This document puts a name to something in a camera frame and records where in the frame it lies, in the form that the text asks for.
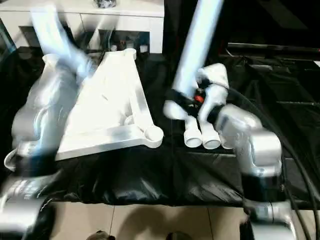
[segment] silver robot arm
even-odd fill
[[[54,7],[37,9],[31,16],[49,62],[13,120],[15,171],[1,191],[1,239],[12,234],[24,240],[50,238],[55,207],[47,193],[59,176],[55,156],[80,83],[96,69],[69,42]]]
[[[248,214],[248,221],[240,227],[244,239],[297,239],[282,179],[279,138],[263,128],[255,115],[235,105],[217,107],[211,114],[210,121],[238,160],[243,208]]]

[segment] round hole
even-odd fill
[[[150,126],[144,131],[144,136],[146,139],[152,142],[157,142],[164,137],[164,132],[158,126]]]
[[[196,148],[202,144],[202,140],[200,138],[194,137],[185,141],[185,145],[188,148]]]
[[[203,143],[205,149],[216,149],[220,146],[221,142],[218,140],[209,140]]]

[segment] white shelf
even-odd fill
[[[98,8],[94,0],[7,0],[0,3],[0,11],[28,12],[32,7],[54,3],[65,13],[102,14],[118,16],[165,16],[164,0],[117,0],[112,8]]]

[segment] black cloth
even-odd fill
[[[0,102],[5,140],[1,154],[11,149],[13,116],[43,69],[41,53],[31,50],[31,56],[22,59],[21,51],[12,54],[1,69],[5,83]],[[301,158],[313,185],[320,186],[320,68],[312,61],[249,57],[220,57],[219,62],[227,68],[230,86],[245,94],[272,120],[279,130],[277,134],[286,138]],[[156,149],[135,146],[59,161],[61,176],[52,196],[58,201],[111,205],[241,206],[241,176],[232,152],[221,147],[187,148],[184,122],[163,115],[166,90],[174,78],[171,66],[175,63],[162,55],[151,55],[147,59],[138,57],[136,64],[153,121],[164,132],[162,145]],[[228,102],[254,113],[231,93]],[[287,153],[286,157],[294,198],[300,208],[309,208],[298,168]]]

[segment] white cabinet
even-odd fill
[[[64,17],[72,35],[78,31],[83,31],[83,24],[80,14],[64,13]],[[29,11],[0,11],[0,18],[12,38],[15,46],[28,47],[28,37],[32,38],[32,32],[23,33],[24,27],[31,27],[31,15]]]
[[[150,53],[162,53],[163,47],[163,17],[148,16],[117,16],[103,14],[81,14],[84,29],[87,26],[97,26],[89,43],[90,49],[99,49],[99,30],[148,32]]]
[[[114,26],[117,31],[148,32],[150,53],[162,53],[164,0],[117,0],[115,7],[98,8],[94,0],[50,0],[63,9],[67,25],[75,35],[83,27],[95,24],[97,30],[90,48],[99,47],[99,29]],[[43,0],[6,0],[0,3],[0,18],[16,47],[28,46],[22,29],[31,26],[30,9],[48,4]]]

